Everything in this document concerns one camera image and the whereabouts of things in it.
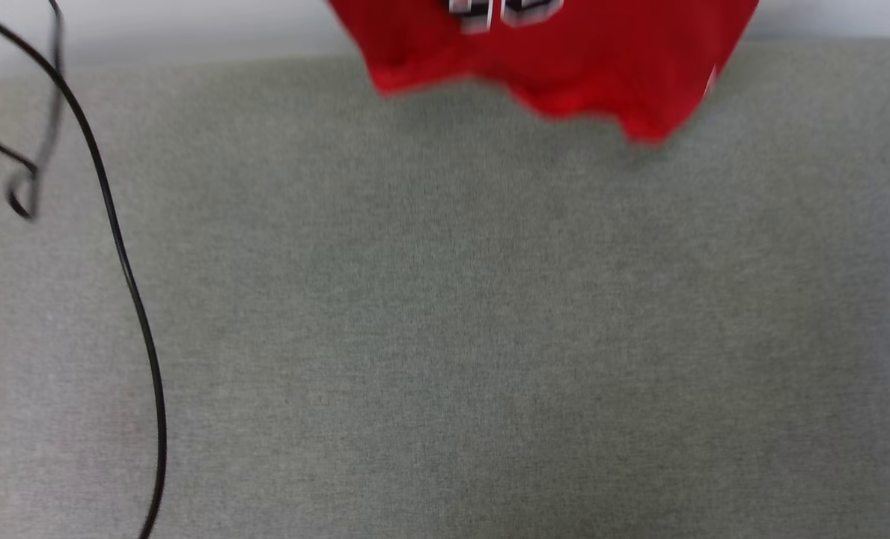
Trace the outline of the red and white jersey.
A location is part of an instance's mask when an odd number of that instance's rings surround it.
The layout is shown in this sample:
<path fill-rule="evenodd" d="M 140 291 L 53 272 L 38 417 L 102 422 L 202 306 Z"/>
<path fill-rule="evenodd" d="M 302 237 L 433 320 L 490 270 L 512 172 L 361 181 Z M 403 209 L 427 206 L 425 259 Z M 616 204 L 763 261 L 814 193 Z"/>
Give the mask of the red and white jersey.
<path fill-rule="evenodd" d="M 714 88 L 758 0 L 326 0 L 384 94 L 474 76 L 551 118 L 660 142 Z"/>

